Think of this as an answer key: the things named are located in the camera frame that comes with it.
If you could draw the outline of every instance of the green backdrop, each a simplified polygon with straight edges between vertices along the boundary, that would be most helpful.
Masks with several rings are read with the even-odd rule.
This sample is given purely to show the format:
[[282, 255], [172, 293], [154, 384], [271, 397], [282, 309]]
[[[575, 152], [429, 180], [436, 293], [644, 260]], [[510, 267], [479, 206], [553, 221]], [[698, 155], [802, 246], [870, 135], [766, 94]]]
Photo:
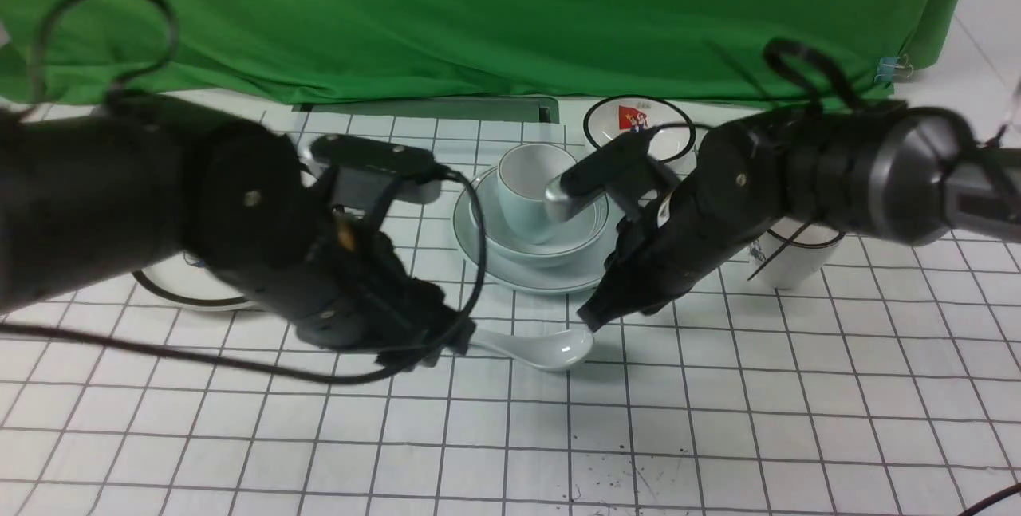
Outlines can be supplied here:
[[[23, 57], [55, 0], [0, 0], [12, 46], [0, 48], [0, 95], [21, 99]], [[181, 18], [157, 90], [218, 86], [288, 103], [450, 94], [756, 97], [711, 54], [730, 51], [777, 96], [770, 38], [838, 58], [861, 91], [878, 59], [936, 59], [957, 0], [171, 0]], [[69, 14], [48, 55], [51, 91], [95, 101], [109, 78], [152, 58], [157, 15], [138, 0], [95, 0]]]

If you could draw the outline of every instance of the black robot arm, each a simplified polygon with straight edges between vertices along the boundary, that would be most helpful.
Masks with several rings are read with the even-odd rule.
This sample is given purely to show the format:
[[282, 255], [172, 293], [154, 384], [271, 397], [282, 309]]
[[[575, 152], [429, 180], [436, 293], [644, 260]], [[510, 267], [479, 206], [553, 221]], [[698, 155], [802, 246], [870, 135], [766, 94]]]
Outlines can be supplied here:
[[[773, 109], [711, 130], [679, 183], [646, 153], [674, 127], [621, 135], [547, 188], [555, 219], [602, 193], [627, 213], [605, 276], [579, 310], [591, 330], [659, 312], [782, 217], [909, 245], [955, 228], [1021, 242], [1021, 151], [979, 146], [947, 109]], [[654, 198], [639, 204], [649, 191]]]
[[[186, 249], [317, 346], [400, 369], [464, 354], [474, 323], [380, 231], [391, 201], [435, 199], [454, 174], [422, 149], [340, 147], [309, 188], [287, 137], [177, 98], [125, 92], [38, 123], [0, 110], [0, 313]], [[339, 180], [363, 218], [342, 213]]]

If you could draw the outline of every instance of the spoon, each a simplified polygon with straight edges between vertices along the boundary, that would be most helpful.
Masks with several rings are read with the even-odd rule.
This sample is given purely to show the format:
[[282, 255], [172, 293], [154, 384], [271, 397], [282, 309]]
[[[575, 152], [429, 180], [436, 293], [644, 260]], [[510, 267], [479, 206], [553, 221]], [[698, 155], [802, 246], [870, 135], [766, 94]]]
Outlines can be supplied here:
[[570, 329], [545, 336], [512, 336], [476, 329], [468, 343], [542, 371], [564, 371], [585, 361], [595, 338], [588, 329]]

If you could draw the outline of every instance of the white bowl with black rim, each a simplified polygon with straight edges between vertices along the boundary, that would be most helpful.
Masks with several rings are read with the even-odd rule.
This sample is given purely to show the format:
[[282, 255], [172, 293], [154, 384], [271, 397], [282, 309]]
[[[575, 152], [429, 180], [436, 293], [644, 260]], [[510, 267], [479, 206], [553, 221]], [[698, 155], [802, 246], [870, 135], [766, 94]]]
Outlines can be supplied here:
[[[301, 172], [301, 182], [306, 187], [315, 183], [315, 177]], [[178, 253], [156, 265], [132, 273], [139, 286], [163, 298], [164, 301], [190, 311], [238, 311], [255, 306], [237, 289], [217, 279], [197, 256]]]
[[645, 95], [619, 95], [599, 101], [582, 123], [589, 146], [598, 149], [619, 135], [664, 124], [683, 124], [659, 132], [648, 154], [664, 163], [684, 158], [695, 146], [695, 124], [673, 103]]

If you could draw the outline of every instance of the teacup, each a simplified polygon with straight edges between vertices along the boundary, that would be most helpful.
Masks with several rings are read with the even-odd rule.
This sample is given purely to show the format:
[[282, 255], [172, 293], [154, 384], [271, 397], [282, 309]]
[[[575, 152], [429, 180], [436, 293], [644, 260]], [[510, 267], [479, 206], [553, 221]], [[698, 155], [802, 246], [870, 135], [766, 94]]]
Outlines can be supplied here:
[[526, 143], [510, 149], [496, 166], [500, 210], [507, 227], [531, 243], [548, 241], [557, 223], [546, 215], [546, 185], [577, 161], [555, 145]]

